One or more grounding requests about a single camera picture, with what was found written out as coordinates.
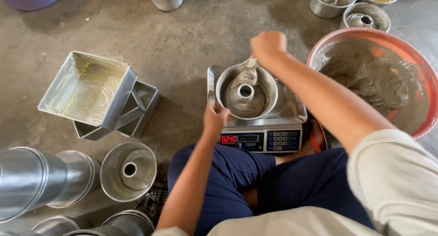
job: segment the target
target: stainless steel scale platform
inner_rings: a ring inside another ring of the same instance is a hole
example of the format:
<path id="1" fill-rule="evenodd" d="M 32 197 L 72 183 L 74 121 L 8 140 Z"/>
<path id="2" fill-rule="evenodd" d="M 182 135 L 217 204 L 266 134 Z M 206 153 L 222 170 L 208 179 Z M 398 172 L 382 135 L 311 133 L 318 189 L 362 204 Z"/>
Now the stainless steel scale platform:
<path id="1" fill-rule="evenodd" d="M 208 102 L 216 101 L 216 81 L 232 65 L 211 66 L 207 71 Z M 281 81 L 277 81 L 278 99 L 265 117 L 245 121 L 233 118 L 221 134 L 219 144 L 251 152 L 281 154 L 301 148 L 303 128 L 307 121 L 306 106 Z"/>

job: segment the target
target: red plastic bowl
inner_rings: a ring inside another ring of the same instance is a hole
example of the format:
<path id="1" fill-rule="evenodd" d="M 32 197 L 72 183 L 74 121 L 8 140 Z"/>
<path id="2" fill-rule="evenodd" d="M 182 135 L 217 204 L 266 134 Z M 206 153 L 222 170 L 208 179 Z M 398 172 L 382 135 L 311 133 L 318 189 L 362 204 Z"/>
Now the red plastic bowl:
<path id="1" fill-rule="evenodd" d="M 404 60 L 419 65 L 419 78 L 424 85 L 429 97 L 429 110 L 426 116 L 426 120 L 421 126 L 412 133 L 412 137 L 419 139 L 432 130 L 436 124 L 438 117 L 438 104 L 437 104 L 437 89 L 438 78 L 424 57 L 408 43 L 404 42 L 400 38 L 371 28 L 345 28 L 334 31 L 325 37 L 323 37 L 312 49 L 307 59 L 307 65 L 311 67 L 315 54 L 317 54 L 327 44 L 339 41 L 347 38 L 360 38 L 367 39 L 392 49 Z"/>

